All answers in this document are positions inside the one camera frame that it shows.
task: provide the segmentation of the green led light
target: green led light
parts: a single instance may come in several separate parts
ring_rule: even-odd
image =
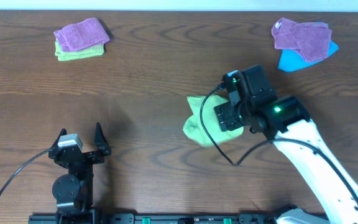
[[[278,112],[281,111],[281,108],[279,108],[278,106],[275,106],[275,107],[273,108],[273,110],[274,110],[274,112],[278,113]]]

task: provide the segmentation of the purple towel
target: purple towel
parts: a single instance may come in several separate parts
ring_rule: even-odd
[[[297,23],[286,18],[272,27],[274,48],[294,50],[305,62],[327,58],[331,33],[323,22]]]
[[[64,52],[75,52],[110,40],[97,18],[85,19],[56,30],[53,34]]]

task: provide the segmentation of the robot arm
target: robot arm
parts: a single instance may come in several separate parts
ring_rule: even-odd
[[[305,120],[297,121],[287,128],[287,132],[278,132],[275,138],[301,140],[318,147],[341,171],[358,197],[358,185],[324,143],[312,120],[309,122]],[[322,204],[331,223],[358,223],[356,202],[342,180],[321,156],[313,154],[313,151],[306,147],[290,142],[275,142],[274,144],[279,151],[289,158],[306,180],[306,183]]]
[[[268,140],[285,138],[307,142],[337,167],[358,198],[358,185],[328,149],[307,110],[293,96],[278,99],[261,66],[225,74],[220,87],[229,92],[230,98],[230,102],[215,107],[223,131],[250,126],[251,133],[263,133]],[[358,223],[356,201],[326,160],[293,142],[275,141],[274,144],[299,170],[331,223]],[[282,223],[297,223],[288,222],[291,218],[294,219],[283,217]]]

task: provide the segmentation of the folded towel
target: folded towel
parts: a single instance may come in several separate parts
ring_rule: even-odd
[[[331,56],[335,51],[339,49],[333,41],[329,44],[328,57]],[[280,62],[278,63],[278,69],[283,70],[284,72],[293,72],[302,68],[312,66],[316,63],[319,63],[322,60],[317,62],[305,62],[302,57],[293,50],[282,50]]]
[[[62,51],[62,48],[60,47],[59,43],[55,41],[56,51],[55,55],[57,56],[57,59],[59,61],[69,61],[69,60],[76,60],[81,58],[88,58],[88,57],[94,57],[99,56],[104,53],[104,45],[99,44],[95,45],[93,47],[80,50],[77,52],[64,52]]]
[[[77,24],[63,27],[53,34],[64,52],[75,52],[110,40],[97,18],[89,18]]]
[[[210,147],[213,146],[213,143],[206,135],[200,120],[200,108],[204,99],[205,96],[187,97],[187,101],[189,102],[193,115],[187,119],[185,125],[183,126],[183,132],[188,138],[197,142],[199,145],[203,147]],[[203,108],[204,125],[217,144],[240,136],[244,130],[244,128],[225,132],[221,130],[214,107],[226,102],[228,102],[227,99],[218,95],[212,95],[208,98]]]
[[[328,56],[332,30],[323,22],[297,23],[279,19],[272,27],[274,47],[294,50],[305,62],[317,62]]]

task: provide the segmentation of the green cloth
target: green cloth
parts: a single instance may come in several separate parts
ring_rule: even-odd
[[[205,96],[187,97],[187,101],[189,102],[193,115],[187,119],[185,125],[183,126],[183,132],[187,135],[188,138],[197,142],[201,146],[210,147],[213,146],[213,143],[206,135],[200,121],[200,108],[204,99]],[[217,144],[232,140],[240,136],[244,130],[244,128],[239,128],[234,131],[221,131],[214,107],[226,102],[228,102],[227,99],[218,95],[212,95],[206,101],[203,109],[204,125]]]
[[[60,47],[57,41],[55,42],[55,46],[56,46],[55,55],[57,56],[57,59],[61,62],[99,56],[104,53],[103,44],[95,45],[84,50],[79,50],[77,52],[62,51],[62,48]]]

